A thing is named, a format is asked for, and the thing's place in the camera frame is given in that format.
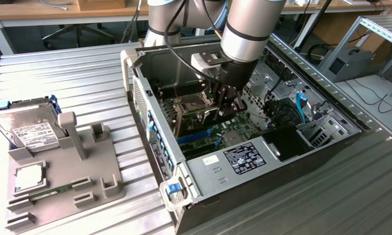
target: metal shelf frame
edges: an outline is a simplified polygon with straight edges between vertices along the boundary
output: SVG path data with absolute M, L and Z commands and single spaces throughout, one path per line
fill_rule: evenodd
M 347 45 L 352 35 L 356 33 L 357 28 L 360 26 L 364 26 L 368 30 L 371 30 L 373 33 L 376 33 L 379 36 L 381 36 L 384 39 L 387 39 L 392 43 L 392 15 L 381 15 L 381 16 L 359 16 L 352 27 L 349 28 L 344 38 L 341 39 L 341 42 L 336 49 L 333 50 L 333 53 L 329 55 L 329 59 L 327 62 L 320 66 L 320 70 L 325 71 L 331 64 L 333 63 L 337 54 L 341 50 L 341 48 Z M 388 62 L 384 71 L 389 68 L 392 65 L 392 60 Z

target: aluminum table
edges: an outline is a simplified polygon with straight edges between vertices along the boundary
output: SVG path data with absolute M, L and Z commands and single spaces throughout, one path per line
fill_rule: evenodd
M 24 234 L 173 234 L 158 185 L 125 97 L 120 51 L 137 43 L 2 56 L 0 99 L 9 101 L 54 94 L 62 112 L 74 111 L 77 127 L 102 121 L 110 128 L 126 195 Z M 4 229 L 8 141 L 0 133 L 0 235 Z

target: hard drive label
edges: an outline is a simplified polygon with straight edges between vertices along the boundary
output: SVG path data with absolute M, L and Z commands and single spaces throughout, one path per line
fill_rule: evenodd
M 265 161 L 251 142 L 224 151 L 224 155 L 239 175 L 265 165 Z
M 58 138 L 48 122 L 14 128 L 12 131 L 28 149 L 58 142 Z

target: green circuit board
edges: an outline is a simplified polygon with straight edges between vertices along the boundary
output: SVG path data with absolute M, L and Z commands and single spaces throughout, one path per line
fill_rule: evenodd
M 213 125 L 210 129 L 212 132 L 208 137 L 178 145 L 188 160 L 232 146 L 232 143 L 224 137 L 227 133 L 233 132 L 239 135 L 241 141 L 247 141 L 259 131 L 244 112 L 236 114 L 232 120 Z
M 173 129 L 173 120 L 177 118 L 176 105 L 177 101 L 192 100 L 188 102 L 189 104 L 194 104 L 200 109 L 209 108 L 209 105 L 204 103 L 193 103 L 193 100 L 200 99 L 200 94 L 190 94 L 185 96 L 180 96 L 177 98 L 162 99 L 160 100 L 160 107 L 166 119 L 166 122 L 170 123 L 170 128 Z M 259 128 L 255 126 L 253 122 L 249 119 L 249 115 L 245 112 L 237 113 L 235 117 L 218 123 L 213 126 L 205 126 L 200 129 L 201 124 L 196 119 L 196 114 L 200 112 L 198 110 L 190 111 L 186 114 L 186 122 L 185 128 L 188 130 L 197 130 L 194 133 L 189 135 L 180 136 L 180 138 L 185 138 L 188 136 L 196 135 L 200 132 L 205 132 L 209 130 L 209 135 L 204 138 L 197 138 L 194 140 L 186 141 L 185 143 L 178 143 L 180 149 L 185 158 L 189 160 L 204 154 L 208 154 L 213 151 L 217 151 L 225 147 L 232 146 L 237 142 L 243 142 L 249 140 L 251 136 L 259 131 Z

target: wooden desk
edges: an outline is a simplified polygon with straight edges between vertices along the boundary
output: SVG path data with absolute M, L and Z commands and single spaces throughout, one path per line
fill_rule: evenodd
M 52 3 L 76 2 L 76 0 L 52 0 Z M 77 5 L 69 5 L 68 11 L 49 7 L 37 0 L 14 0 L 13 4 L 0 5 L 0 50 L 2 55 L 14 54 L 4 27 L 90 24 L 105 22 L 126 22 L 132 20 L 137 0 L 126 0 L 121 9 L 80 11 Z M 142 1 L 138 20 L 148 20 L 148 4 Z
M 74 2 L 76 0 L 52 0 L 52 3 Z M 126 7 L 120 9 L 80 11 L 78 6 L 68 5 L 68 11 L 45 6 L 37 0 L 14 0 L 13 4 L 0 4 L 0 20 L 60 19 L 104 16 L 132 16 L 136 0 L 126 0 Z M 142 1 L 140 16 L 148 15 L 148 4 Z
M 74 0 L 52 0 L 54 3 L 64 3 Z M 296 45 L 301 42 L 312 22 L 316 19 L 319 10 L 323 7 L 325 0 L 319 4 L 308 6 L 307 14 L 311 14 L 304 30 L 300 33 Z M 385 12 L 392 8 L 391 0 L 384 0 Z M 104 22 L 125 22 L 132 19 L 137 0 L 128 0 L 126 8 L 109 10 L 80 11 L 76 5 L 68 6 L 68 11 L 45 6 L 37 0 L 14 0 L 13 4 L 0 5 L 0 50 L 4 55 L 14 54 L 10 42 L 6 39 L 4 27 L 13 26 L 33 26 L 33 25 L 53 25 L 53 24 L 86 24 Z M 363 12 L 373 11 L 371 6 L 351 6 L 343 0 L 332 0 L 332 3 L 325 12 Z M 291 5 L 285 6 L 281 14 L 303 14 L 305 6 Z M 144 0 L 140 20 L 148 19 L 148 4 Z

